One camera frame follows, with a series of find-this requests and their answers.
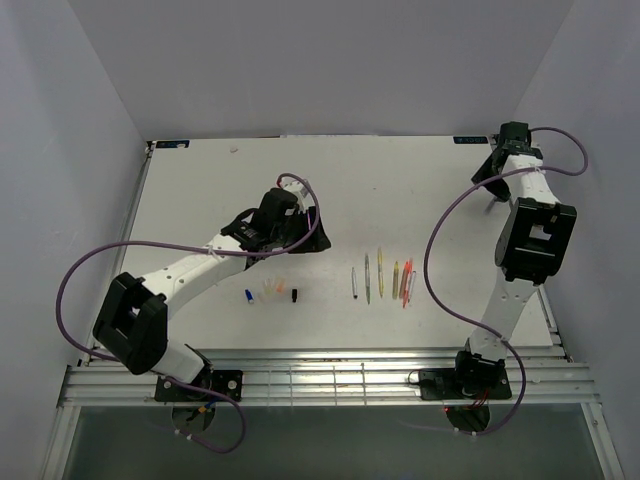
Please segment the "purple gel pen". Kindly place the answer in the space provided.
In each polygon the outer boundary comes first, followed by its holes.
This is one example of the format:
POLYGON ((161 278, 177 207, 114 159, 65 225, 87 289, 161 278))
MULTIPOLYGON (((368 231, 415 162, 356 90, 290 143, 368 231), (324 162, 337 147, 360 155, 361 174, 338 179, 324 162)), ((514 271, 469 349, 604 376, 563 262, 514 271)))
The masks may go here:
POLYGON ((494 198, 492 198, 490 200, 489 204, 487 205, 487 211, 490 212, 494 208, 496 208, 498 206, 501 206, 501 205, 504 205, 504 204, 505 204, 505 201, 503 201, 503 200, 501 200, 501 199, 499 199, 497 197, 494 197, 494 198))

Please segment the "green gel pen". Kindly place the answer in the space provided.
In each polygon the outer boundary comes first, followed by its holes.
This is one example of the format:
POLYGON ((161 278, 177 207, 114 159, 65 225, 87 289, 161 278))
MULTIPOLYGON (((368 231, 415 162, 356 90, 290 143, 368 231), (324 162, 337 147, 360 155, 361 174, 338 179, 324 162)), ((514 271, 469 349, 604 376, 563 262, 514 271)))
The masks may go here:
POLYGON ((370 271, 370 258, 368 253, 364 256, 364 284, 365 284, 365 299, 368 305, 371 304, 371 271, 370 271))

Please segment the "black gel pen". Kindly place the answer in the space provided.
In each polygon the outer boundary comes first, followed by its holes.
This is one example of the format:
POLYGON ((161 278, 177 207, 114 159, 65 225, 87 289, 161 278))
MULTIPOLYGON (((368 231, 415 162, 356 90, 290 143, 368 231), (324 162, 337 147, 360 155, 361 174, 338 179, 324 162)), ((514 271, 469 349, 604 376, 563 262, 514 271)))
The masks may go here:
POLYGON ((354 300, 357 300, 359 297, 359 290, 358 290, 358 283, 357 283, 357 272, 355 267, 351 268, 350 278, 351 278, 351 295, 354 300))

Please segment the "yellow gel pen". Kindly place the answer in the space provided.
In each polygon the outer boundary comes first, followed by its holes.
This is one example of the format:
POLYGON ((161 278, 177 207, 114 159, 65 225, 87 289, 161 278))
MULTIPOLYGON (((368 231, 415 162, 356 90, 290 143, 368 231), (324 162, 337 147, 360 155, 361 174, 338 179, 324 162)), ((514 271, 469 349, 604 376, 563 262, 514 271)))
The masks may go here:
POLYGON ((384 258, 383 251, 381 247, 377 249, 377 280, 378 280, 378 291, 380 298, 384 298, 384 258))

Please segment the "yellow highlighter pen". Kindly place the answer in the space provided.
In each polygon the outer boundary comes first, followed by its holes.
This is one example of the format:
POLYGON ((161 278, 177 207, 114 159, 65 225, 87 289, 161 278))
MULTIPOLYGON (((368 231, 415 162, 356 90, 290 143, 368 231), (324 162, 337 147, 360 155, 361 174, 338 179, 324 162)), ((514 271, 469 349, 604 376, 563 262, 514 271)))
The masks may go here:
POLYGON ((399 296, 399 287, 400 287, 400 268, 399 262, 394 263, 393 268, 393 277, 392 277, 392 299, 396 300, 399 296))

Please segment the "orange highlighter pen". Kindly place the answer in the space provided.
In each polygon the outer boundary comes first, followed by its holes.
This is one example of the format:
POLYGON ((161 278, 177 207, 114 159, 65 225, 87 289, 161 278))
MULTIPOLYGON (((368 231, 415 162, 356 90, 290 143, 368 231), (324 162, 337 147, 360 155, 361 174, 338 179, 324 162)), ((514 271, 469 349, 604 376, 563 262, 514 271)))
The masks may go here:
POLYGON ((410 262, 407 261, 404 264, 403 270, 402 270, 402 275, 400 278, 400 285, 399 285, 399 292, 398 292, 398 297, 399 298, 403 298, 405 296, 405 292, 407 289, 407 282, 408 282, 408 277, 411 273, 411 269, 410 269, 410 262))

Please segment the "red gel pen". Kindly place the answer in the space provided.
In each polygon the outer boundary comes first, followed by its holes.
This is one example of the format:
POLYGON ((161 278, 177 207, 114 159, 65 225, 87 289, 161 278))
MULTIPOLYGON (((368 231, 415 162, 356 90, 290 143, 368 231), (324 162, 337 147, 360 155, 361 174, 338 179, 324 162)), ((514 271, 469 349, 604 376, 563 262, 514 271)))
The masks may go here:
POLYGON ((409 302, 409 290, 411 286, 411 281, 413 278, 413 259, 410 258, 404 268, 403 272, 403 283, 401 285, 401 299, 402 299, 402 307, 405 308, 409 302))

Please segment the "blue gel pen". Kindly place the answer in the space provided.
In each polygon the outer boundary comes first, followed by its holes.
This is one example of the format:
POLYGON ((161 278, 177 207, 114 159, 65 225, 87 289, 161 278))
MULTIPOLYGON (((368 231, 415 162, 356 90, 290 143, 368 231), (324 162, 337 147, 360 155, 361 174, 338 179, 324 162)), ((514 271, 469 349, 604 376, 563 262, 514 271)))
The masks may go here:
POLYGON ((415 281, 416 281, 417 272, 413 270, 409 276, 409 280, 407 282, 407 288, 404 296, 404 306, 408 305, 411 301, 412 292, 414 289, 415 281))

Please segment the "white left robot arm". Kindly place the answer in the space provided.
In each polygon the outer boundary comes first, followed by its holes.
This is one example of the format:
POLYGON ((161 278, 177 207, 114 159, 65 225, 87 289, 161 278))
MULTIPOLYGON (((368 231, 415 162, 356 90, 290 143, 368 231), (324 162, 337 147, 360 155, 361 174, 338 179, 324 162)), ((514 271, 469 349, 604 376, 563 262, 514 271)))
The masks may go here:
POLYGON ((169 320, 209 288, 261 260, 330 246, 311 190, 300 181, 273 187, 258 207, 241 212, 201 252, 141 277, 118 275, 93 336, 130 373, 171 377, 188 398, 201 399, 212 387, 209 363, 192 347, 170 339, 169 320))

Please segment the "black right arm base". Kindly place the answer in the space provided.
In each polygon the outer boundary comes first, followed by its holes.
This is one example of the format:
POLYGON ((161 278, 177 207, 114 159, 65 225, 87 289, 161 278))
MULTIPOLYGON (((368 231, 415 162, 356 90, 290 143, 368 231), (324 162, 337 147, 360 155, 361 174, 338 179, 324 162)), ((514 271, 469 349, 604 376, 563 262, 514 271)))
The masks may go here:
POLYGON ((418 387, 422 400, 509 400, 512 391, 503 374, 494 386, 464 383, 453 368, 423 368, 409 373, 408 383, 418 387))

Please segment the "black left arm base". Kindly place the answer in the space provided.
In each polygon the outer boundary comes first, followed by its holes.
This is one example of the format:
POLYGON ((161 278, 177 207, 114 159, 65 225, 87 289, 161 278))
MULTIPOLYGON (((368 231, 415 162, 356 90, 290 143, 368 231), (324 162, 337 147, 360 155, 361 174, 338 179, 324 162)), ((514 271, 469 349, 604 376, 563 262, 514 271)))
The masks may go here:
MULTIPOLYGON (((192 386, 212 390, 226 395, 239 402, 242 397, 244 372, 242 370, 211 370, 206 369, 192 382, 192 386)), ((172 382, 159 378, 153 396, 155 401, 175 402, 208 402, 216 400, 212 395, 186 389, 172 382)))

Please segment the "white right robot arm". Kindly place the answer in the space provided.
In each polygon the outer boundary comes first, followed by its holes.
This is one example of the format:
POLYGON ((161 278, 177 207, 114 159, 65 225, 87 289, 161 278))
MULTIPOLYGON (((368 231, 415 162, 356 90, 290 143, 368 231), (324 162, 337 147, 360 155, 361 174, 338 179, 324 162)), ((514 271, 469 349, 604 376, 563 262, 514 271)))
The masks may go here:
POLYGON ((558 273, 568 248, 577 211, 552 193, 543 166, 529 126, 512 121, 501 125, 495 149, 472 177, 474 185, 509 204, 510 213, 496 244, 496 283, 481 325, 451 373, 454 390, 464 397, 502 384, 505 344, 529 299, 558 273))

